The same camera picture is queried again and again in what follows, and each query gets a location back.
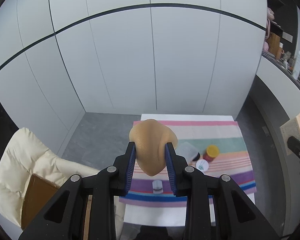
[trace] blue stripe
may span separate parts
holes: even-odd
[[[255,187],[256,186],[256,183],[254,182],[254,183],[252,183],[252,184],[250,184],[250,185],[247,185],[247,186],[243,186],[243,187],[240,187],[242,190],[247,190],[247,189],[249,189],[249,188],[253,188],[253,187]]]
[[[187,201],[187,197],[162,197],[160,195],[158,196],[144,196],[144,195],[135,195],[128,193],[125,197],[127,199],[133,199],[133,200],[141,200],[141,201],[149,201],[149,202],[180,202],[180,201]]]
[[[240,187],[242,190],[247,190],[249,188],[253,188],[256,186],[256,183],[253,182],[249,185]],[[176,197],[172,194],[159,194],[155,195],[152,193],[141,193],[141,192],[133,192],[130,191],[125,197],[126,199],[132,199],[132,200],[141,200],[141,201],[149,201],[149,202],[179,202],[179,201],[186,201],[186,197]]]

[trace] striped towel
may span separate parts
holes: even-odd
[[[178,137],[178,144],[188,142],[202,154],[208,145],[218,146],[220,154],[210,163],[206,175],[230,175],[246,194],[257,191],[252,166],[238,123],[235,121],[159,121]],[[154,194],[153,180],[162,181],[163,193]],[[147,207],[185,207],[186,197],[175,197],[171,191],[167,169],[150,177],[136,162],[131,189],[120,202]]]

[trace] yellow lid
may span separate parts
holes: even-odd
[[[211,158],[217,157],[220,153],[219,148],[215,145],[209,145],[206,151],[207,155]]]

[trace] white table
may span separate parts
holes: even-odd
[[[147,119],[166,121],[233,121],[230,115],[142,114]],[[248,194],[254,203],[254,193]],[[213,205],[210,205],[211,224],[215,224]],[[180,227],[186,222],[186,207],[142,207],[126,204],[124,222],[145,226]]]

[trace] metal screw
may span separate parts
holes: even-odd
[[[114,167],[114,166],[110,166],[110,167],[107,168],[108,172],[115,172],[116,170],[117,170],[117,168]]]
[[[221,179],[222,179],[223,181],[229,181],[231,178],[230,178],[229,175],[223,174],[223,175],[221,176]]]
[[[186,166],[185,167],[185,171],[186,172],[194,172],[194,167],[192,167],[192,166]]]
[[[79,175],[72,175],[70,179],[71,179],[71,181],[76,182],[80,179],[80,176]]]

